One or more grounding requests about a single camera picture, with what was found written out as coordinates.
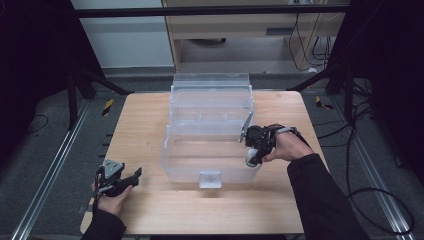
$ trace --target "black jacket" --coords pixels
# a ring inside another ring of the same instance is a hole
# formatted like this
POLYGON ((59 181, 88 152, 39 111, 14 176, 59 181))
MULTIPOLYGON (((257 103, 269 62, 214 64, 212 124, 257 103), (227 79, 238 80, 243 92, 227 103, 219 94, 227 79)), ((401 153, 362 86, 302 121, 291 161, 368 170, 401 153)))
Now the black jacket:
MULTIPOLYGON (((287 172, 306 239, 369 239, 318 154, 292 161, 287 172)), ((97 210, 82 239, 118 240, 125 229, 118 217, 97 210)))

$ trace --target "aluminum rail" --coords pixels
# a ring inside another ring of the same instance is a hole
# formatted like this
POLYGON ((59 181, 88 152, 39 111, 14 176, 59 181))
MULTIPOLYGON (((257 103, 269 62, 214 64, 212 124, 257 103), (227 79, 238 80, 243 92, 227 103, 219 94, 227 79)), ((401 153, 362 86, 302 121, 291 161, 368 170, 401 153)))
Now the aluminum rail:
POLYGON ((74 143, 75 138, 81 128, 81 125, 84 122, 89 106, 90 101, 84 100, 79 113, 79 120, 76 122, 75 127, 69 130, 66 134, 62 145, 56 153, 56 156, 43 179, 43 182, 40 184, 40 187, 38 188, 37 193, 26 210, 25 215, 13 232, 11 238, 12 240, 25 240, 28 238, 31 229, 34 226, 34 223, 37 220, 37 217, 40 214, 44 203, 46 202, 50 190, 55 183, 57 176, 59 175, 66 156, 68 155, 69 150, 71 149, 71 146, 74 143))

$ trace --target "black cable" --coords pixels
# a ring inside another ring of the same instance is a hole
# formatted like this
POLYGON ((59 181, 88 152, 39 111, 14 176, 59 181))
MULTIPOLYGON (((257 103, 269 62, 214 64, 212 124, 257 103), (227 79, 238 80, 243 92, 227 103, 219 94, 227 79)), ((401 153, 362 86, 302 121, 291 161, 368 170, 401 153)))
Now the black cable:
POLYGON ((368 80, 368 79, 365 79, 365 78, 364 78, 364 80, 365 80, 365 81, 364 81, 365 89, 367 89, 367 91, 368 91, 368 92, 371 92, 371 91, 368 89, 368 84, 367 84, 367 82, 368 82, 367 80, 368 80))
POLYGON ((362 86, 361 84, 357 83, 355 80, 353 81, 354 87, 361 93, 362 96, 370 97, 371 91, 368 90, 368 88, 365 86, 362 86))
POLYGON ((25 134, 31 134, 31 133, 38 132, 41 129, 43 129, 45 126, 47 126, 47 124, 49 123, 49 118, 46 115, 38 114, 38 115, 34 116, 34 118, 36 118, 36 117, 43 117, 44 119, 46 119, 46 122, 43 124, 43 126, 37 128, 35 130, 27 131, 27 132, 25 132, 25 134))
POLYGON ((364 104, 364 103, 367 103, 368 102, 368 100, 366 100, 366 101, 364 101, 364 102, 362 102, 362 103, 360 103, 359 105, 358 105, 358 107, 355 109, 355 111, 354 111, 354 115, 353 115, 353 119, 354 119, 354 121, 352 122, 352 124, 351 124, 351 127, 352 127, 352 130, 351 130, 351 133, 350 133, 350 135, 349 135, 349 139, 348 139, 348 144, 347 144, 347 150, 346 150, 346 185, 347 185, 347 191, 348 191, 348 195, 347 195, 347 197, 350 199, 350 201, 352 202, 352 204, 353 204, 353 206, 355 207, 355 209, 360 213, 360 215, 362 216, 362 217, 364 217, 369 223, 371 223, 374 227, 376 227, 376 228, 378 228, 378 229, 380 229, 381 231, 383 231, 383 232, 386 232, 386 233, 389 233, 389 234, 392 234, 392 235, 406 235, 406 234, 409 234, 409 233, 411 233, 412 231, 413 231, 413 229, 415 228, 415 219, 414 219, 414 216, 413 216, 413 214, 409 211, 409 209, 408 209, 408 207, 406 206, 406 204, 399 198, 399 197, 397 197, 397 196, 395 196, 394 194, 392 194, 392 193, 390 193, 390 192, 388 192, 388 191, 385 191, 385 190, 383 190, 383 189, 379 189, 379 188, 361 188, 361 189, 358 189, 358 190, 356 190, 356 191, 354 191, 354 192, 352 192, 352 190, 351 190, 351 186, 350 186, 350 177, 349 177, 349 165, 350 165, 350 146, 351 146, 351 142, 353 141, 353 139, 354 139, 354 137, 355 137, 355 134, 356 134, 356 121, 357 121, 357 119, 361 116, 361 115, 364 115, 364 114, 366 114, 366 113, 369 113, 370 111, 370 107, 368 107, 368 108, 365 108, 364 110, 362 110, 361 112, 359 112, 359 113, 357 113, 357 111, 358 111, 358 109, 359 109, 359 106, 361 106, 362 104, 364 104), (374 221, 372 221, 360 208, 359 208, 359 206, 358 206, 358 204, 356 203, 356 201, 355 201, 355 199, 354 199, 354 195, 355 194, 357 194, 357 193, 360 193, 360 192, 365 192, 365 191, 378 191, 378 192, 381 192, 381 193, 385 193, 385 194, 387 194, 387 195, 389 195, 389 196, 391 196, 391 197, 393 197, 393 199, 395 199, 398 203, 400 203, 402 206, 403 206, 403 208, 405 209, 405 211, 408 213, 408 215, 409 215, 409 218, 410 218, 410 220, 411 220, 411 226, 409 227, 409 229, 408 230, 406 230, 406 231, 403 231, 403 232, 396 232, 396 231, 393 231, 392 229, 387 229, 387 228, 385 228, 385 227, 383 227, 383 226, 381 226, 381 225, 379 225, 379 224, 377 224, 376 222, 374 222, 374 221))
MULTIPOLYGON (((349 134, 349 139, 347 141, 346 144, 342 144, 342 145, 334 145, 334 146, 321 146, 321 147, 340 147, 340 146, 347 146, 347 150, 346 150, 346 186, 347 186, 347 191, 348 191, 348 195, 347 198, 350 199, 350 201, 352 202, 353 206, 355 207, 355 209, 358 211, 358 213, 364 217, 368 222, 370 222, 374 227, 380 229, 383 232, 392 234, 392 235, 406 235, 406 234, 410 234, 414 228, 415 228, 415 218, 414 215, 411 213, 411 211, 409 210, 409 208, 407 207, 407 205, 396 195, 383 190, 383 189, 379 189, 379 188, 361 188, 358 190, 355 190, 352 192, 351 190, 351 186, 350 186, 350 177, 349 177, 349 165, 350 165, 350 146, 351 143, 355 137, 356 134, 356 122, 360 119, 363 118, 363 116, 365 116, 365 114, 372 112, 371 107, 367 107, 363 110, 361 110, 358 113, 358 110, 360 108, 360 106, 362 106, 363 104, 368 103, 368 99, 361 102, 360 104, 358 104, 358 106, 356 106, 354 114, 353 114, 353 120, 351 124, 346 124, 345 126, 343 126, 342 128, 336 130, 335 132, 332 132, 330 134, 327 134, 325 136, 319 137, 319 138, 324 138, 324 137, 328 137, 331 135, 336 134, 337 132, 340 132, 342 129, 346 128, 346 127, 352 127, 351 133, 349 134), (367 191, 377 191, 380 193, 384 193, 387 194, 389 196, 391 196, 397 203, 399 203, 400 205, 402 205, 403 209, 407 212, 408 216, 409 216, 409 220, 410 220, 410 227, 408 230, 403 231, 403 232, 396 232, 393 231, 392 229, 387 229, 382 227, 381 225, 377 224, 376 222, 374 222, 371 218, 369 218, 358 206, 358 204, 356 203, 355 199, 354 199, 354 195, 361 193, 361 192, 367 192, 367 191)), ((331 121, 331 122, 327 122, 327 123, 321 123, 321 124, 316 124, 317 125, 324 125, 324 124, 329 124, 329 123, 333 123, 333 122, 338 122, 338 121, 331 121)))
POLYGON ((323 65, 324 68, 326 67, 326 64, 328 63, 328 60, 330 59, 330 51, 331 51, 331 38, 327 37, 327 42, 325 44, 325 49, 324 49, 324 53, 316 53, 316 47, 318 44, 318 41, 320 42, 320 45, 322 45, 321 43, 321 37, 317 37, 315 39, 315 43, 314 46, 312 47, 312 56, 315 60, 318 61, 324 61, 323 65))
POLYGON ((328 148, 332 148, 332 147, 344 147, 347 146, 348 143, 344 143, 344 144, 339 144, 339 145, 320 145, 321 148, 324 147, 328 147, 328 148))
POLYGON ((339 129, 337 129, 336 131, 331 132, 331 133, 328 133, 328 134, 323 135, 323 136, 319 136, 319 137, 317 137, 317 138, 318 138, 318 139, 321 139, 321 138, 326 138, 326 137, 329 137, 329 136, 333 136, 333 135, 335 135, 335 134, 337 134, 337 133, 341 132, 343 129, 345 129, 345 128, 349 127, 349 126, 350 126, 350 124, 349 124, 349 123, 347 123, 346 125, 344 125, 343 127, 341 127, 341 128, 339 128, 339 129))
POLYGON ((321 126, 321 125, 326 125, 326 124, 330 124, 330 123, 337 123, 337 122, 345 122, 343 120, 338 120, 338 121, 329 121, 329 122, 323 122, 323 123, 316 123, 316 124, 312 124, 312 126, 321 126))
POLYGON ((282 128, 282 127, 283 127, 283 125, 280 125, 280 124, 272 124, 272 125, 269 125, 269 126, 265 127, 265 128, 264 128, 264 130, 259 131, 257 134, 255 134, 255 135, 253 136, 253 138, 257 138, 257 137, 259 137, 260 135, 262 135, 262 134, 264 134, 264 133, 266 133, 266 132, 270 132, 270 131, 278 130, 278 129, 282 128))
MULTIPOLYGON (((309 63, 312 67, 321 66, 320 64, 315 64, 315 63, 309 62, 309 60, 306 56, 305 48, 303 46, 302 38, 300 37, 298 22, 299 22, 299 13, 296 14, 296 20, 295 20, 295 23, 294 23, 294 26, 293 26, 293 31, 291 32, 290 38, 289 38, 289 50, 290 50, 290 54, 291 54, 293 60, 295 59, 295 57, 294 57, 293 52, 291 50, 291 40, 293 38, 293 34, 294 34, 295 30, 297 30, 297 35, 299 37, 300 46, 302 47, 302 51, 303 51, 303 57, 305 58, 306 62, 309 63)), ((299 70, 299 71, 308 70, 308 69, 301 69, 299 66, 297 66, 296 61, 294 61, 294 65, 297 68, 297 70, 299 70)))

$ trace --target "clear plastic container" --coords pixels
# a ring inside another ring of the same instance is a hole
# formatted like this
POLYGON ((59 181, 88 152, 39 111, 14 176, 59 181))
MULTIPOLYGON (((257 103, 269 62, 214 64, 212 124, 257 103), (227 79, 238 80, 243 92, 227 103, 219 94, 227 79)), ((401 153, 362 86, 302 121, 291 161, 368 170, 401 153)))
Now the clear plastic container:
POLYGON ((238 142, 253 110, 248 74, 176 74, 160 158, 169 179, 201 188, 254 181, 260 165, 246 165, 238 142))

